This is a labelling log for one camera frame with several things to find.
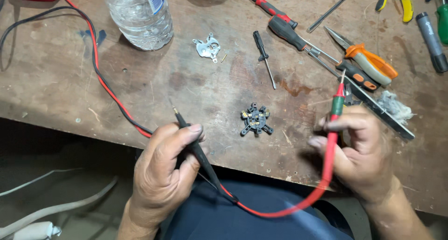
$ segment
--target red screwdriver handle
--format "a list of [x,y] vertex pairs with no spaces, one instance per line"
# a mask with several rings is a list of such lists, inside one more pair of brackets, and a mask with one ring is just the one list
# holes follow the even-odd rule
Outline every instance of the red screwdriver handle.
[[288,22],[288,24],[295,29],[297,26],[297,22],[293,21],[291,18],[288,17],[285,13],[278,10],[275,6],[273,6],[271,3],[267,2],[266,0],[257,0],[255,2],[257,6],[260,6],[263,8],[268,14],[274,16],[277,15],[279,18],[283,19],[284,21]]

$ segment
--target orange pliers handle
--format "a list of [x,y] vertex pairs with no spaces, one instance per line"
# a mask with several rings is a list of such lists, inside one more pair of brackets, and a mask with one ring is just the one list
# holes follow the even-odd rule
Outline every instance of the orange pliers handle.
[[347,54],[345,55],[346,58],[354,58],[358,53],[362,53],[367,57],[367,60],[370,62],[370,64],[373,65],[381,74],[385,75],[386,77],[389,77],[390,79],[394,79],[398,76],[398,72],[395,71],[395,69],[386,61],[384,61],[381,57],[379,57],[376,54],[373,54],[369,51],[367,51],[364,48],[364,43],[350,46],[346,50]]

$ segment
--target wooden workbench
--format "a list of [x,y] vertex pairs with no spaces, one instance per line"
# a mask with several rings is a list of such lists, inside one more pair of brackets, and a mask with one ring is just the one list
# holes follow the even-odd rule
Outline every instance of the wooden workbench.
[[[253,2],[168,0],[174,36],[164,48],[142,52],[121,35],[103,0],[72,1],[89,15],[97,31],[106,31],[98,49],[100,70],[140,124],[154,130],[174,121],[170,95],[189,122],[205,126],[211,163],[317,184],[319,173],[305,157],[306,140],[316,119],[330,109],[335,77],[269,31],[269,16]],[[389,0],[380,14],[374,11],[377,0],[347,0],[311,34],[305,29],[338,0],[268,1],[299,22],[296,32],[332,56],[340,59],[343,52],[323,25],[364,42],[397,69],[400,75],[387,89],[416,113],[407,126],[416,139],[404,141],[384,126],[395,173],[414,208],[447,216],[448,80],[435,73],[416,21],[402,23],[400,0]],[[7,0],[0,31],[55,4],[66,5],[63,0]],[[414,9],[414,16],[427,11],[436,26],[434,2],[414,0]],[[122,116],[95,76],[91,40],[82,37],[85,21],[72,10],[52,16],[61,14],[65,16],[21,25],[8,36],[2,52],[0,116],[143,148],[148,139]],[[277,90],[265,64],[257,60],[255,30],[270,55]],[[205,40],[210,32],[221,44],[217,64],[201,58],[192,42]],[[271,110],[271,136],[240,136],[240,113],[252,102]]]

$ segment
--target plastic water bottle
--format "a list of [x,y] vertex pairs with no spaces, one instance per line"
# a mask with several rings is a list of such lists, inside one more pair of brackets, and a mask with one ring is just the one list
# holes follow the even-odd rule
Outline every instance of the plastic water bottle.
[[105,0],[124,36],[142,50],[163,47],[172,37],[167,0]]

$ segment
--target flathead screwdriver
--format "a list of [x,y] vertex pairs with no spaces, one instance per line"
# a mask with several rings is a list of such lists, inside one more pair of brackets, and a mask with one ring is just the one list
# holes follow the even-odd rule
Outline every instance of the flathead screwdriver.
[[254,32],[254,39],[255,43],[257,44],[257,48],[260,50],[261,53],[261,56],[260,58],[258,58],[258,61],[261,62],[262,60],[264,60],[264,62],[266,63],[267,71],[269,72],[269,76],[271,77],[272,80],[272,86],[274,86],[274,89],[277,89],[276,83],[274,82],[274,78],[272,77],[271,74],[271,69],[269,68],[269,64],[267,63],[267,58],[269,58],[269,55],[266,54],[266,52],[264,51],[263,41],[261,40],[260,33],[258,31]]

